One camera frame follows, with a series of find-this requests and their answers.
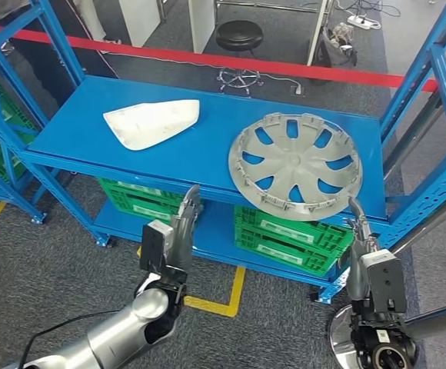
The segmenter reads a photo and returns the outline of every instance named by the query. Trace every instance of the power strip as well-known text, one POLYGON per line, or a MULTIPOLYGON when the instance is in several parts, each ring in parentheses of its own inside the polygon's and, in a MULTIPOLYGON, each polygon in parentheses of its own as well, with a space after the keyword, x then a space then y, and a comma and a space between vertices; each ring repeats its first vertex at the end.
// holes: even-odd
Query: power strip
POLYGON ((370 29, 373 23, 367 21, 367 19, 359 17, 357 15, 351 15, 348 19, 348 23, 356 25, 357 27, 363 29, 370 29))

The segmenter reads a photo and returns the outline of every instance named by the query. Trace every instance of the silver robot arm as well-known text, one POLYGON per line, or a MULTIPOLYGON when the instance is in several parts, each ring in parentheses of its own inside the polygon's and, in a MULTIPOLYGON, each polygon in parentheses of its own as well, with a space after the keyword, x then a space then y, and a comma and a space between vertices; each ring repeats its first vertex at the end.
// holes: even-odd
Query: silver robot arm
POLYGON ((170 225, 153 221, 144 226, 139 263, 148 273, 129 306, 93 327, 80 341, 8 368, 118 369, 168 340, 185 295, 192 235, 200 210, 199 186, 193 186, 170 225))

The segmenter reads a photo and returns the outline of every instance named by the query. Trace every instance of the person's leg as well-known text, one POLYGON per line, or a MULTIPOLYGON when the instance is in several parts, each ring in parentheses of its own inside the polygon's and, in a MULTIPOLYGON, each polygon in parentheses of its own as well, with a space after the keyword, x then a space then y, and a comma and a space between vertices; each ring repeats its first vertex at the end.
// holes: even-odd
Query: person's leg
POLYGON ((95 41, 104 41, 107 34, 100 23, 93 0, 74 0, 74 5, 95 41))
MULTIPOLYGON (((9 24, 21 13, 25 12, 27 8, 24 7, 1 19, 0 26, 9 24)), ((38 19, 33 20, 26 26, 25 29, 43 31, 38 19)), ((74 90, 66 69, 61 64, 58 54, 51 45, 16 38, 12 38, 10 41, 16 50, 31 65, 33 73, 42 83, 42 86, 52 95, 59 107, 63 105, 74 90)))

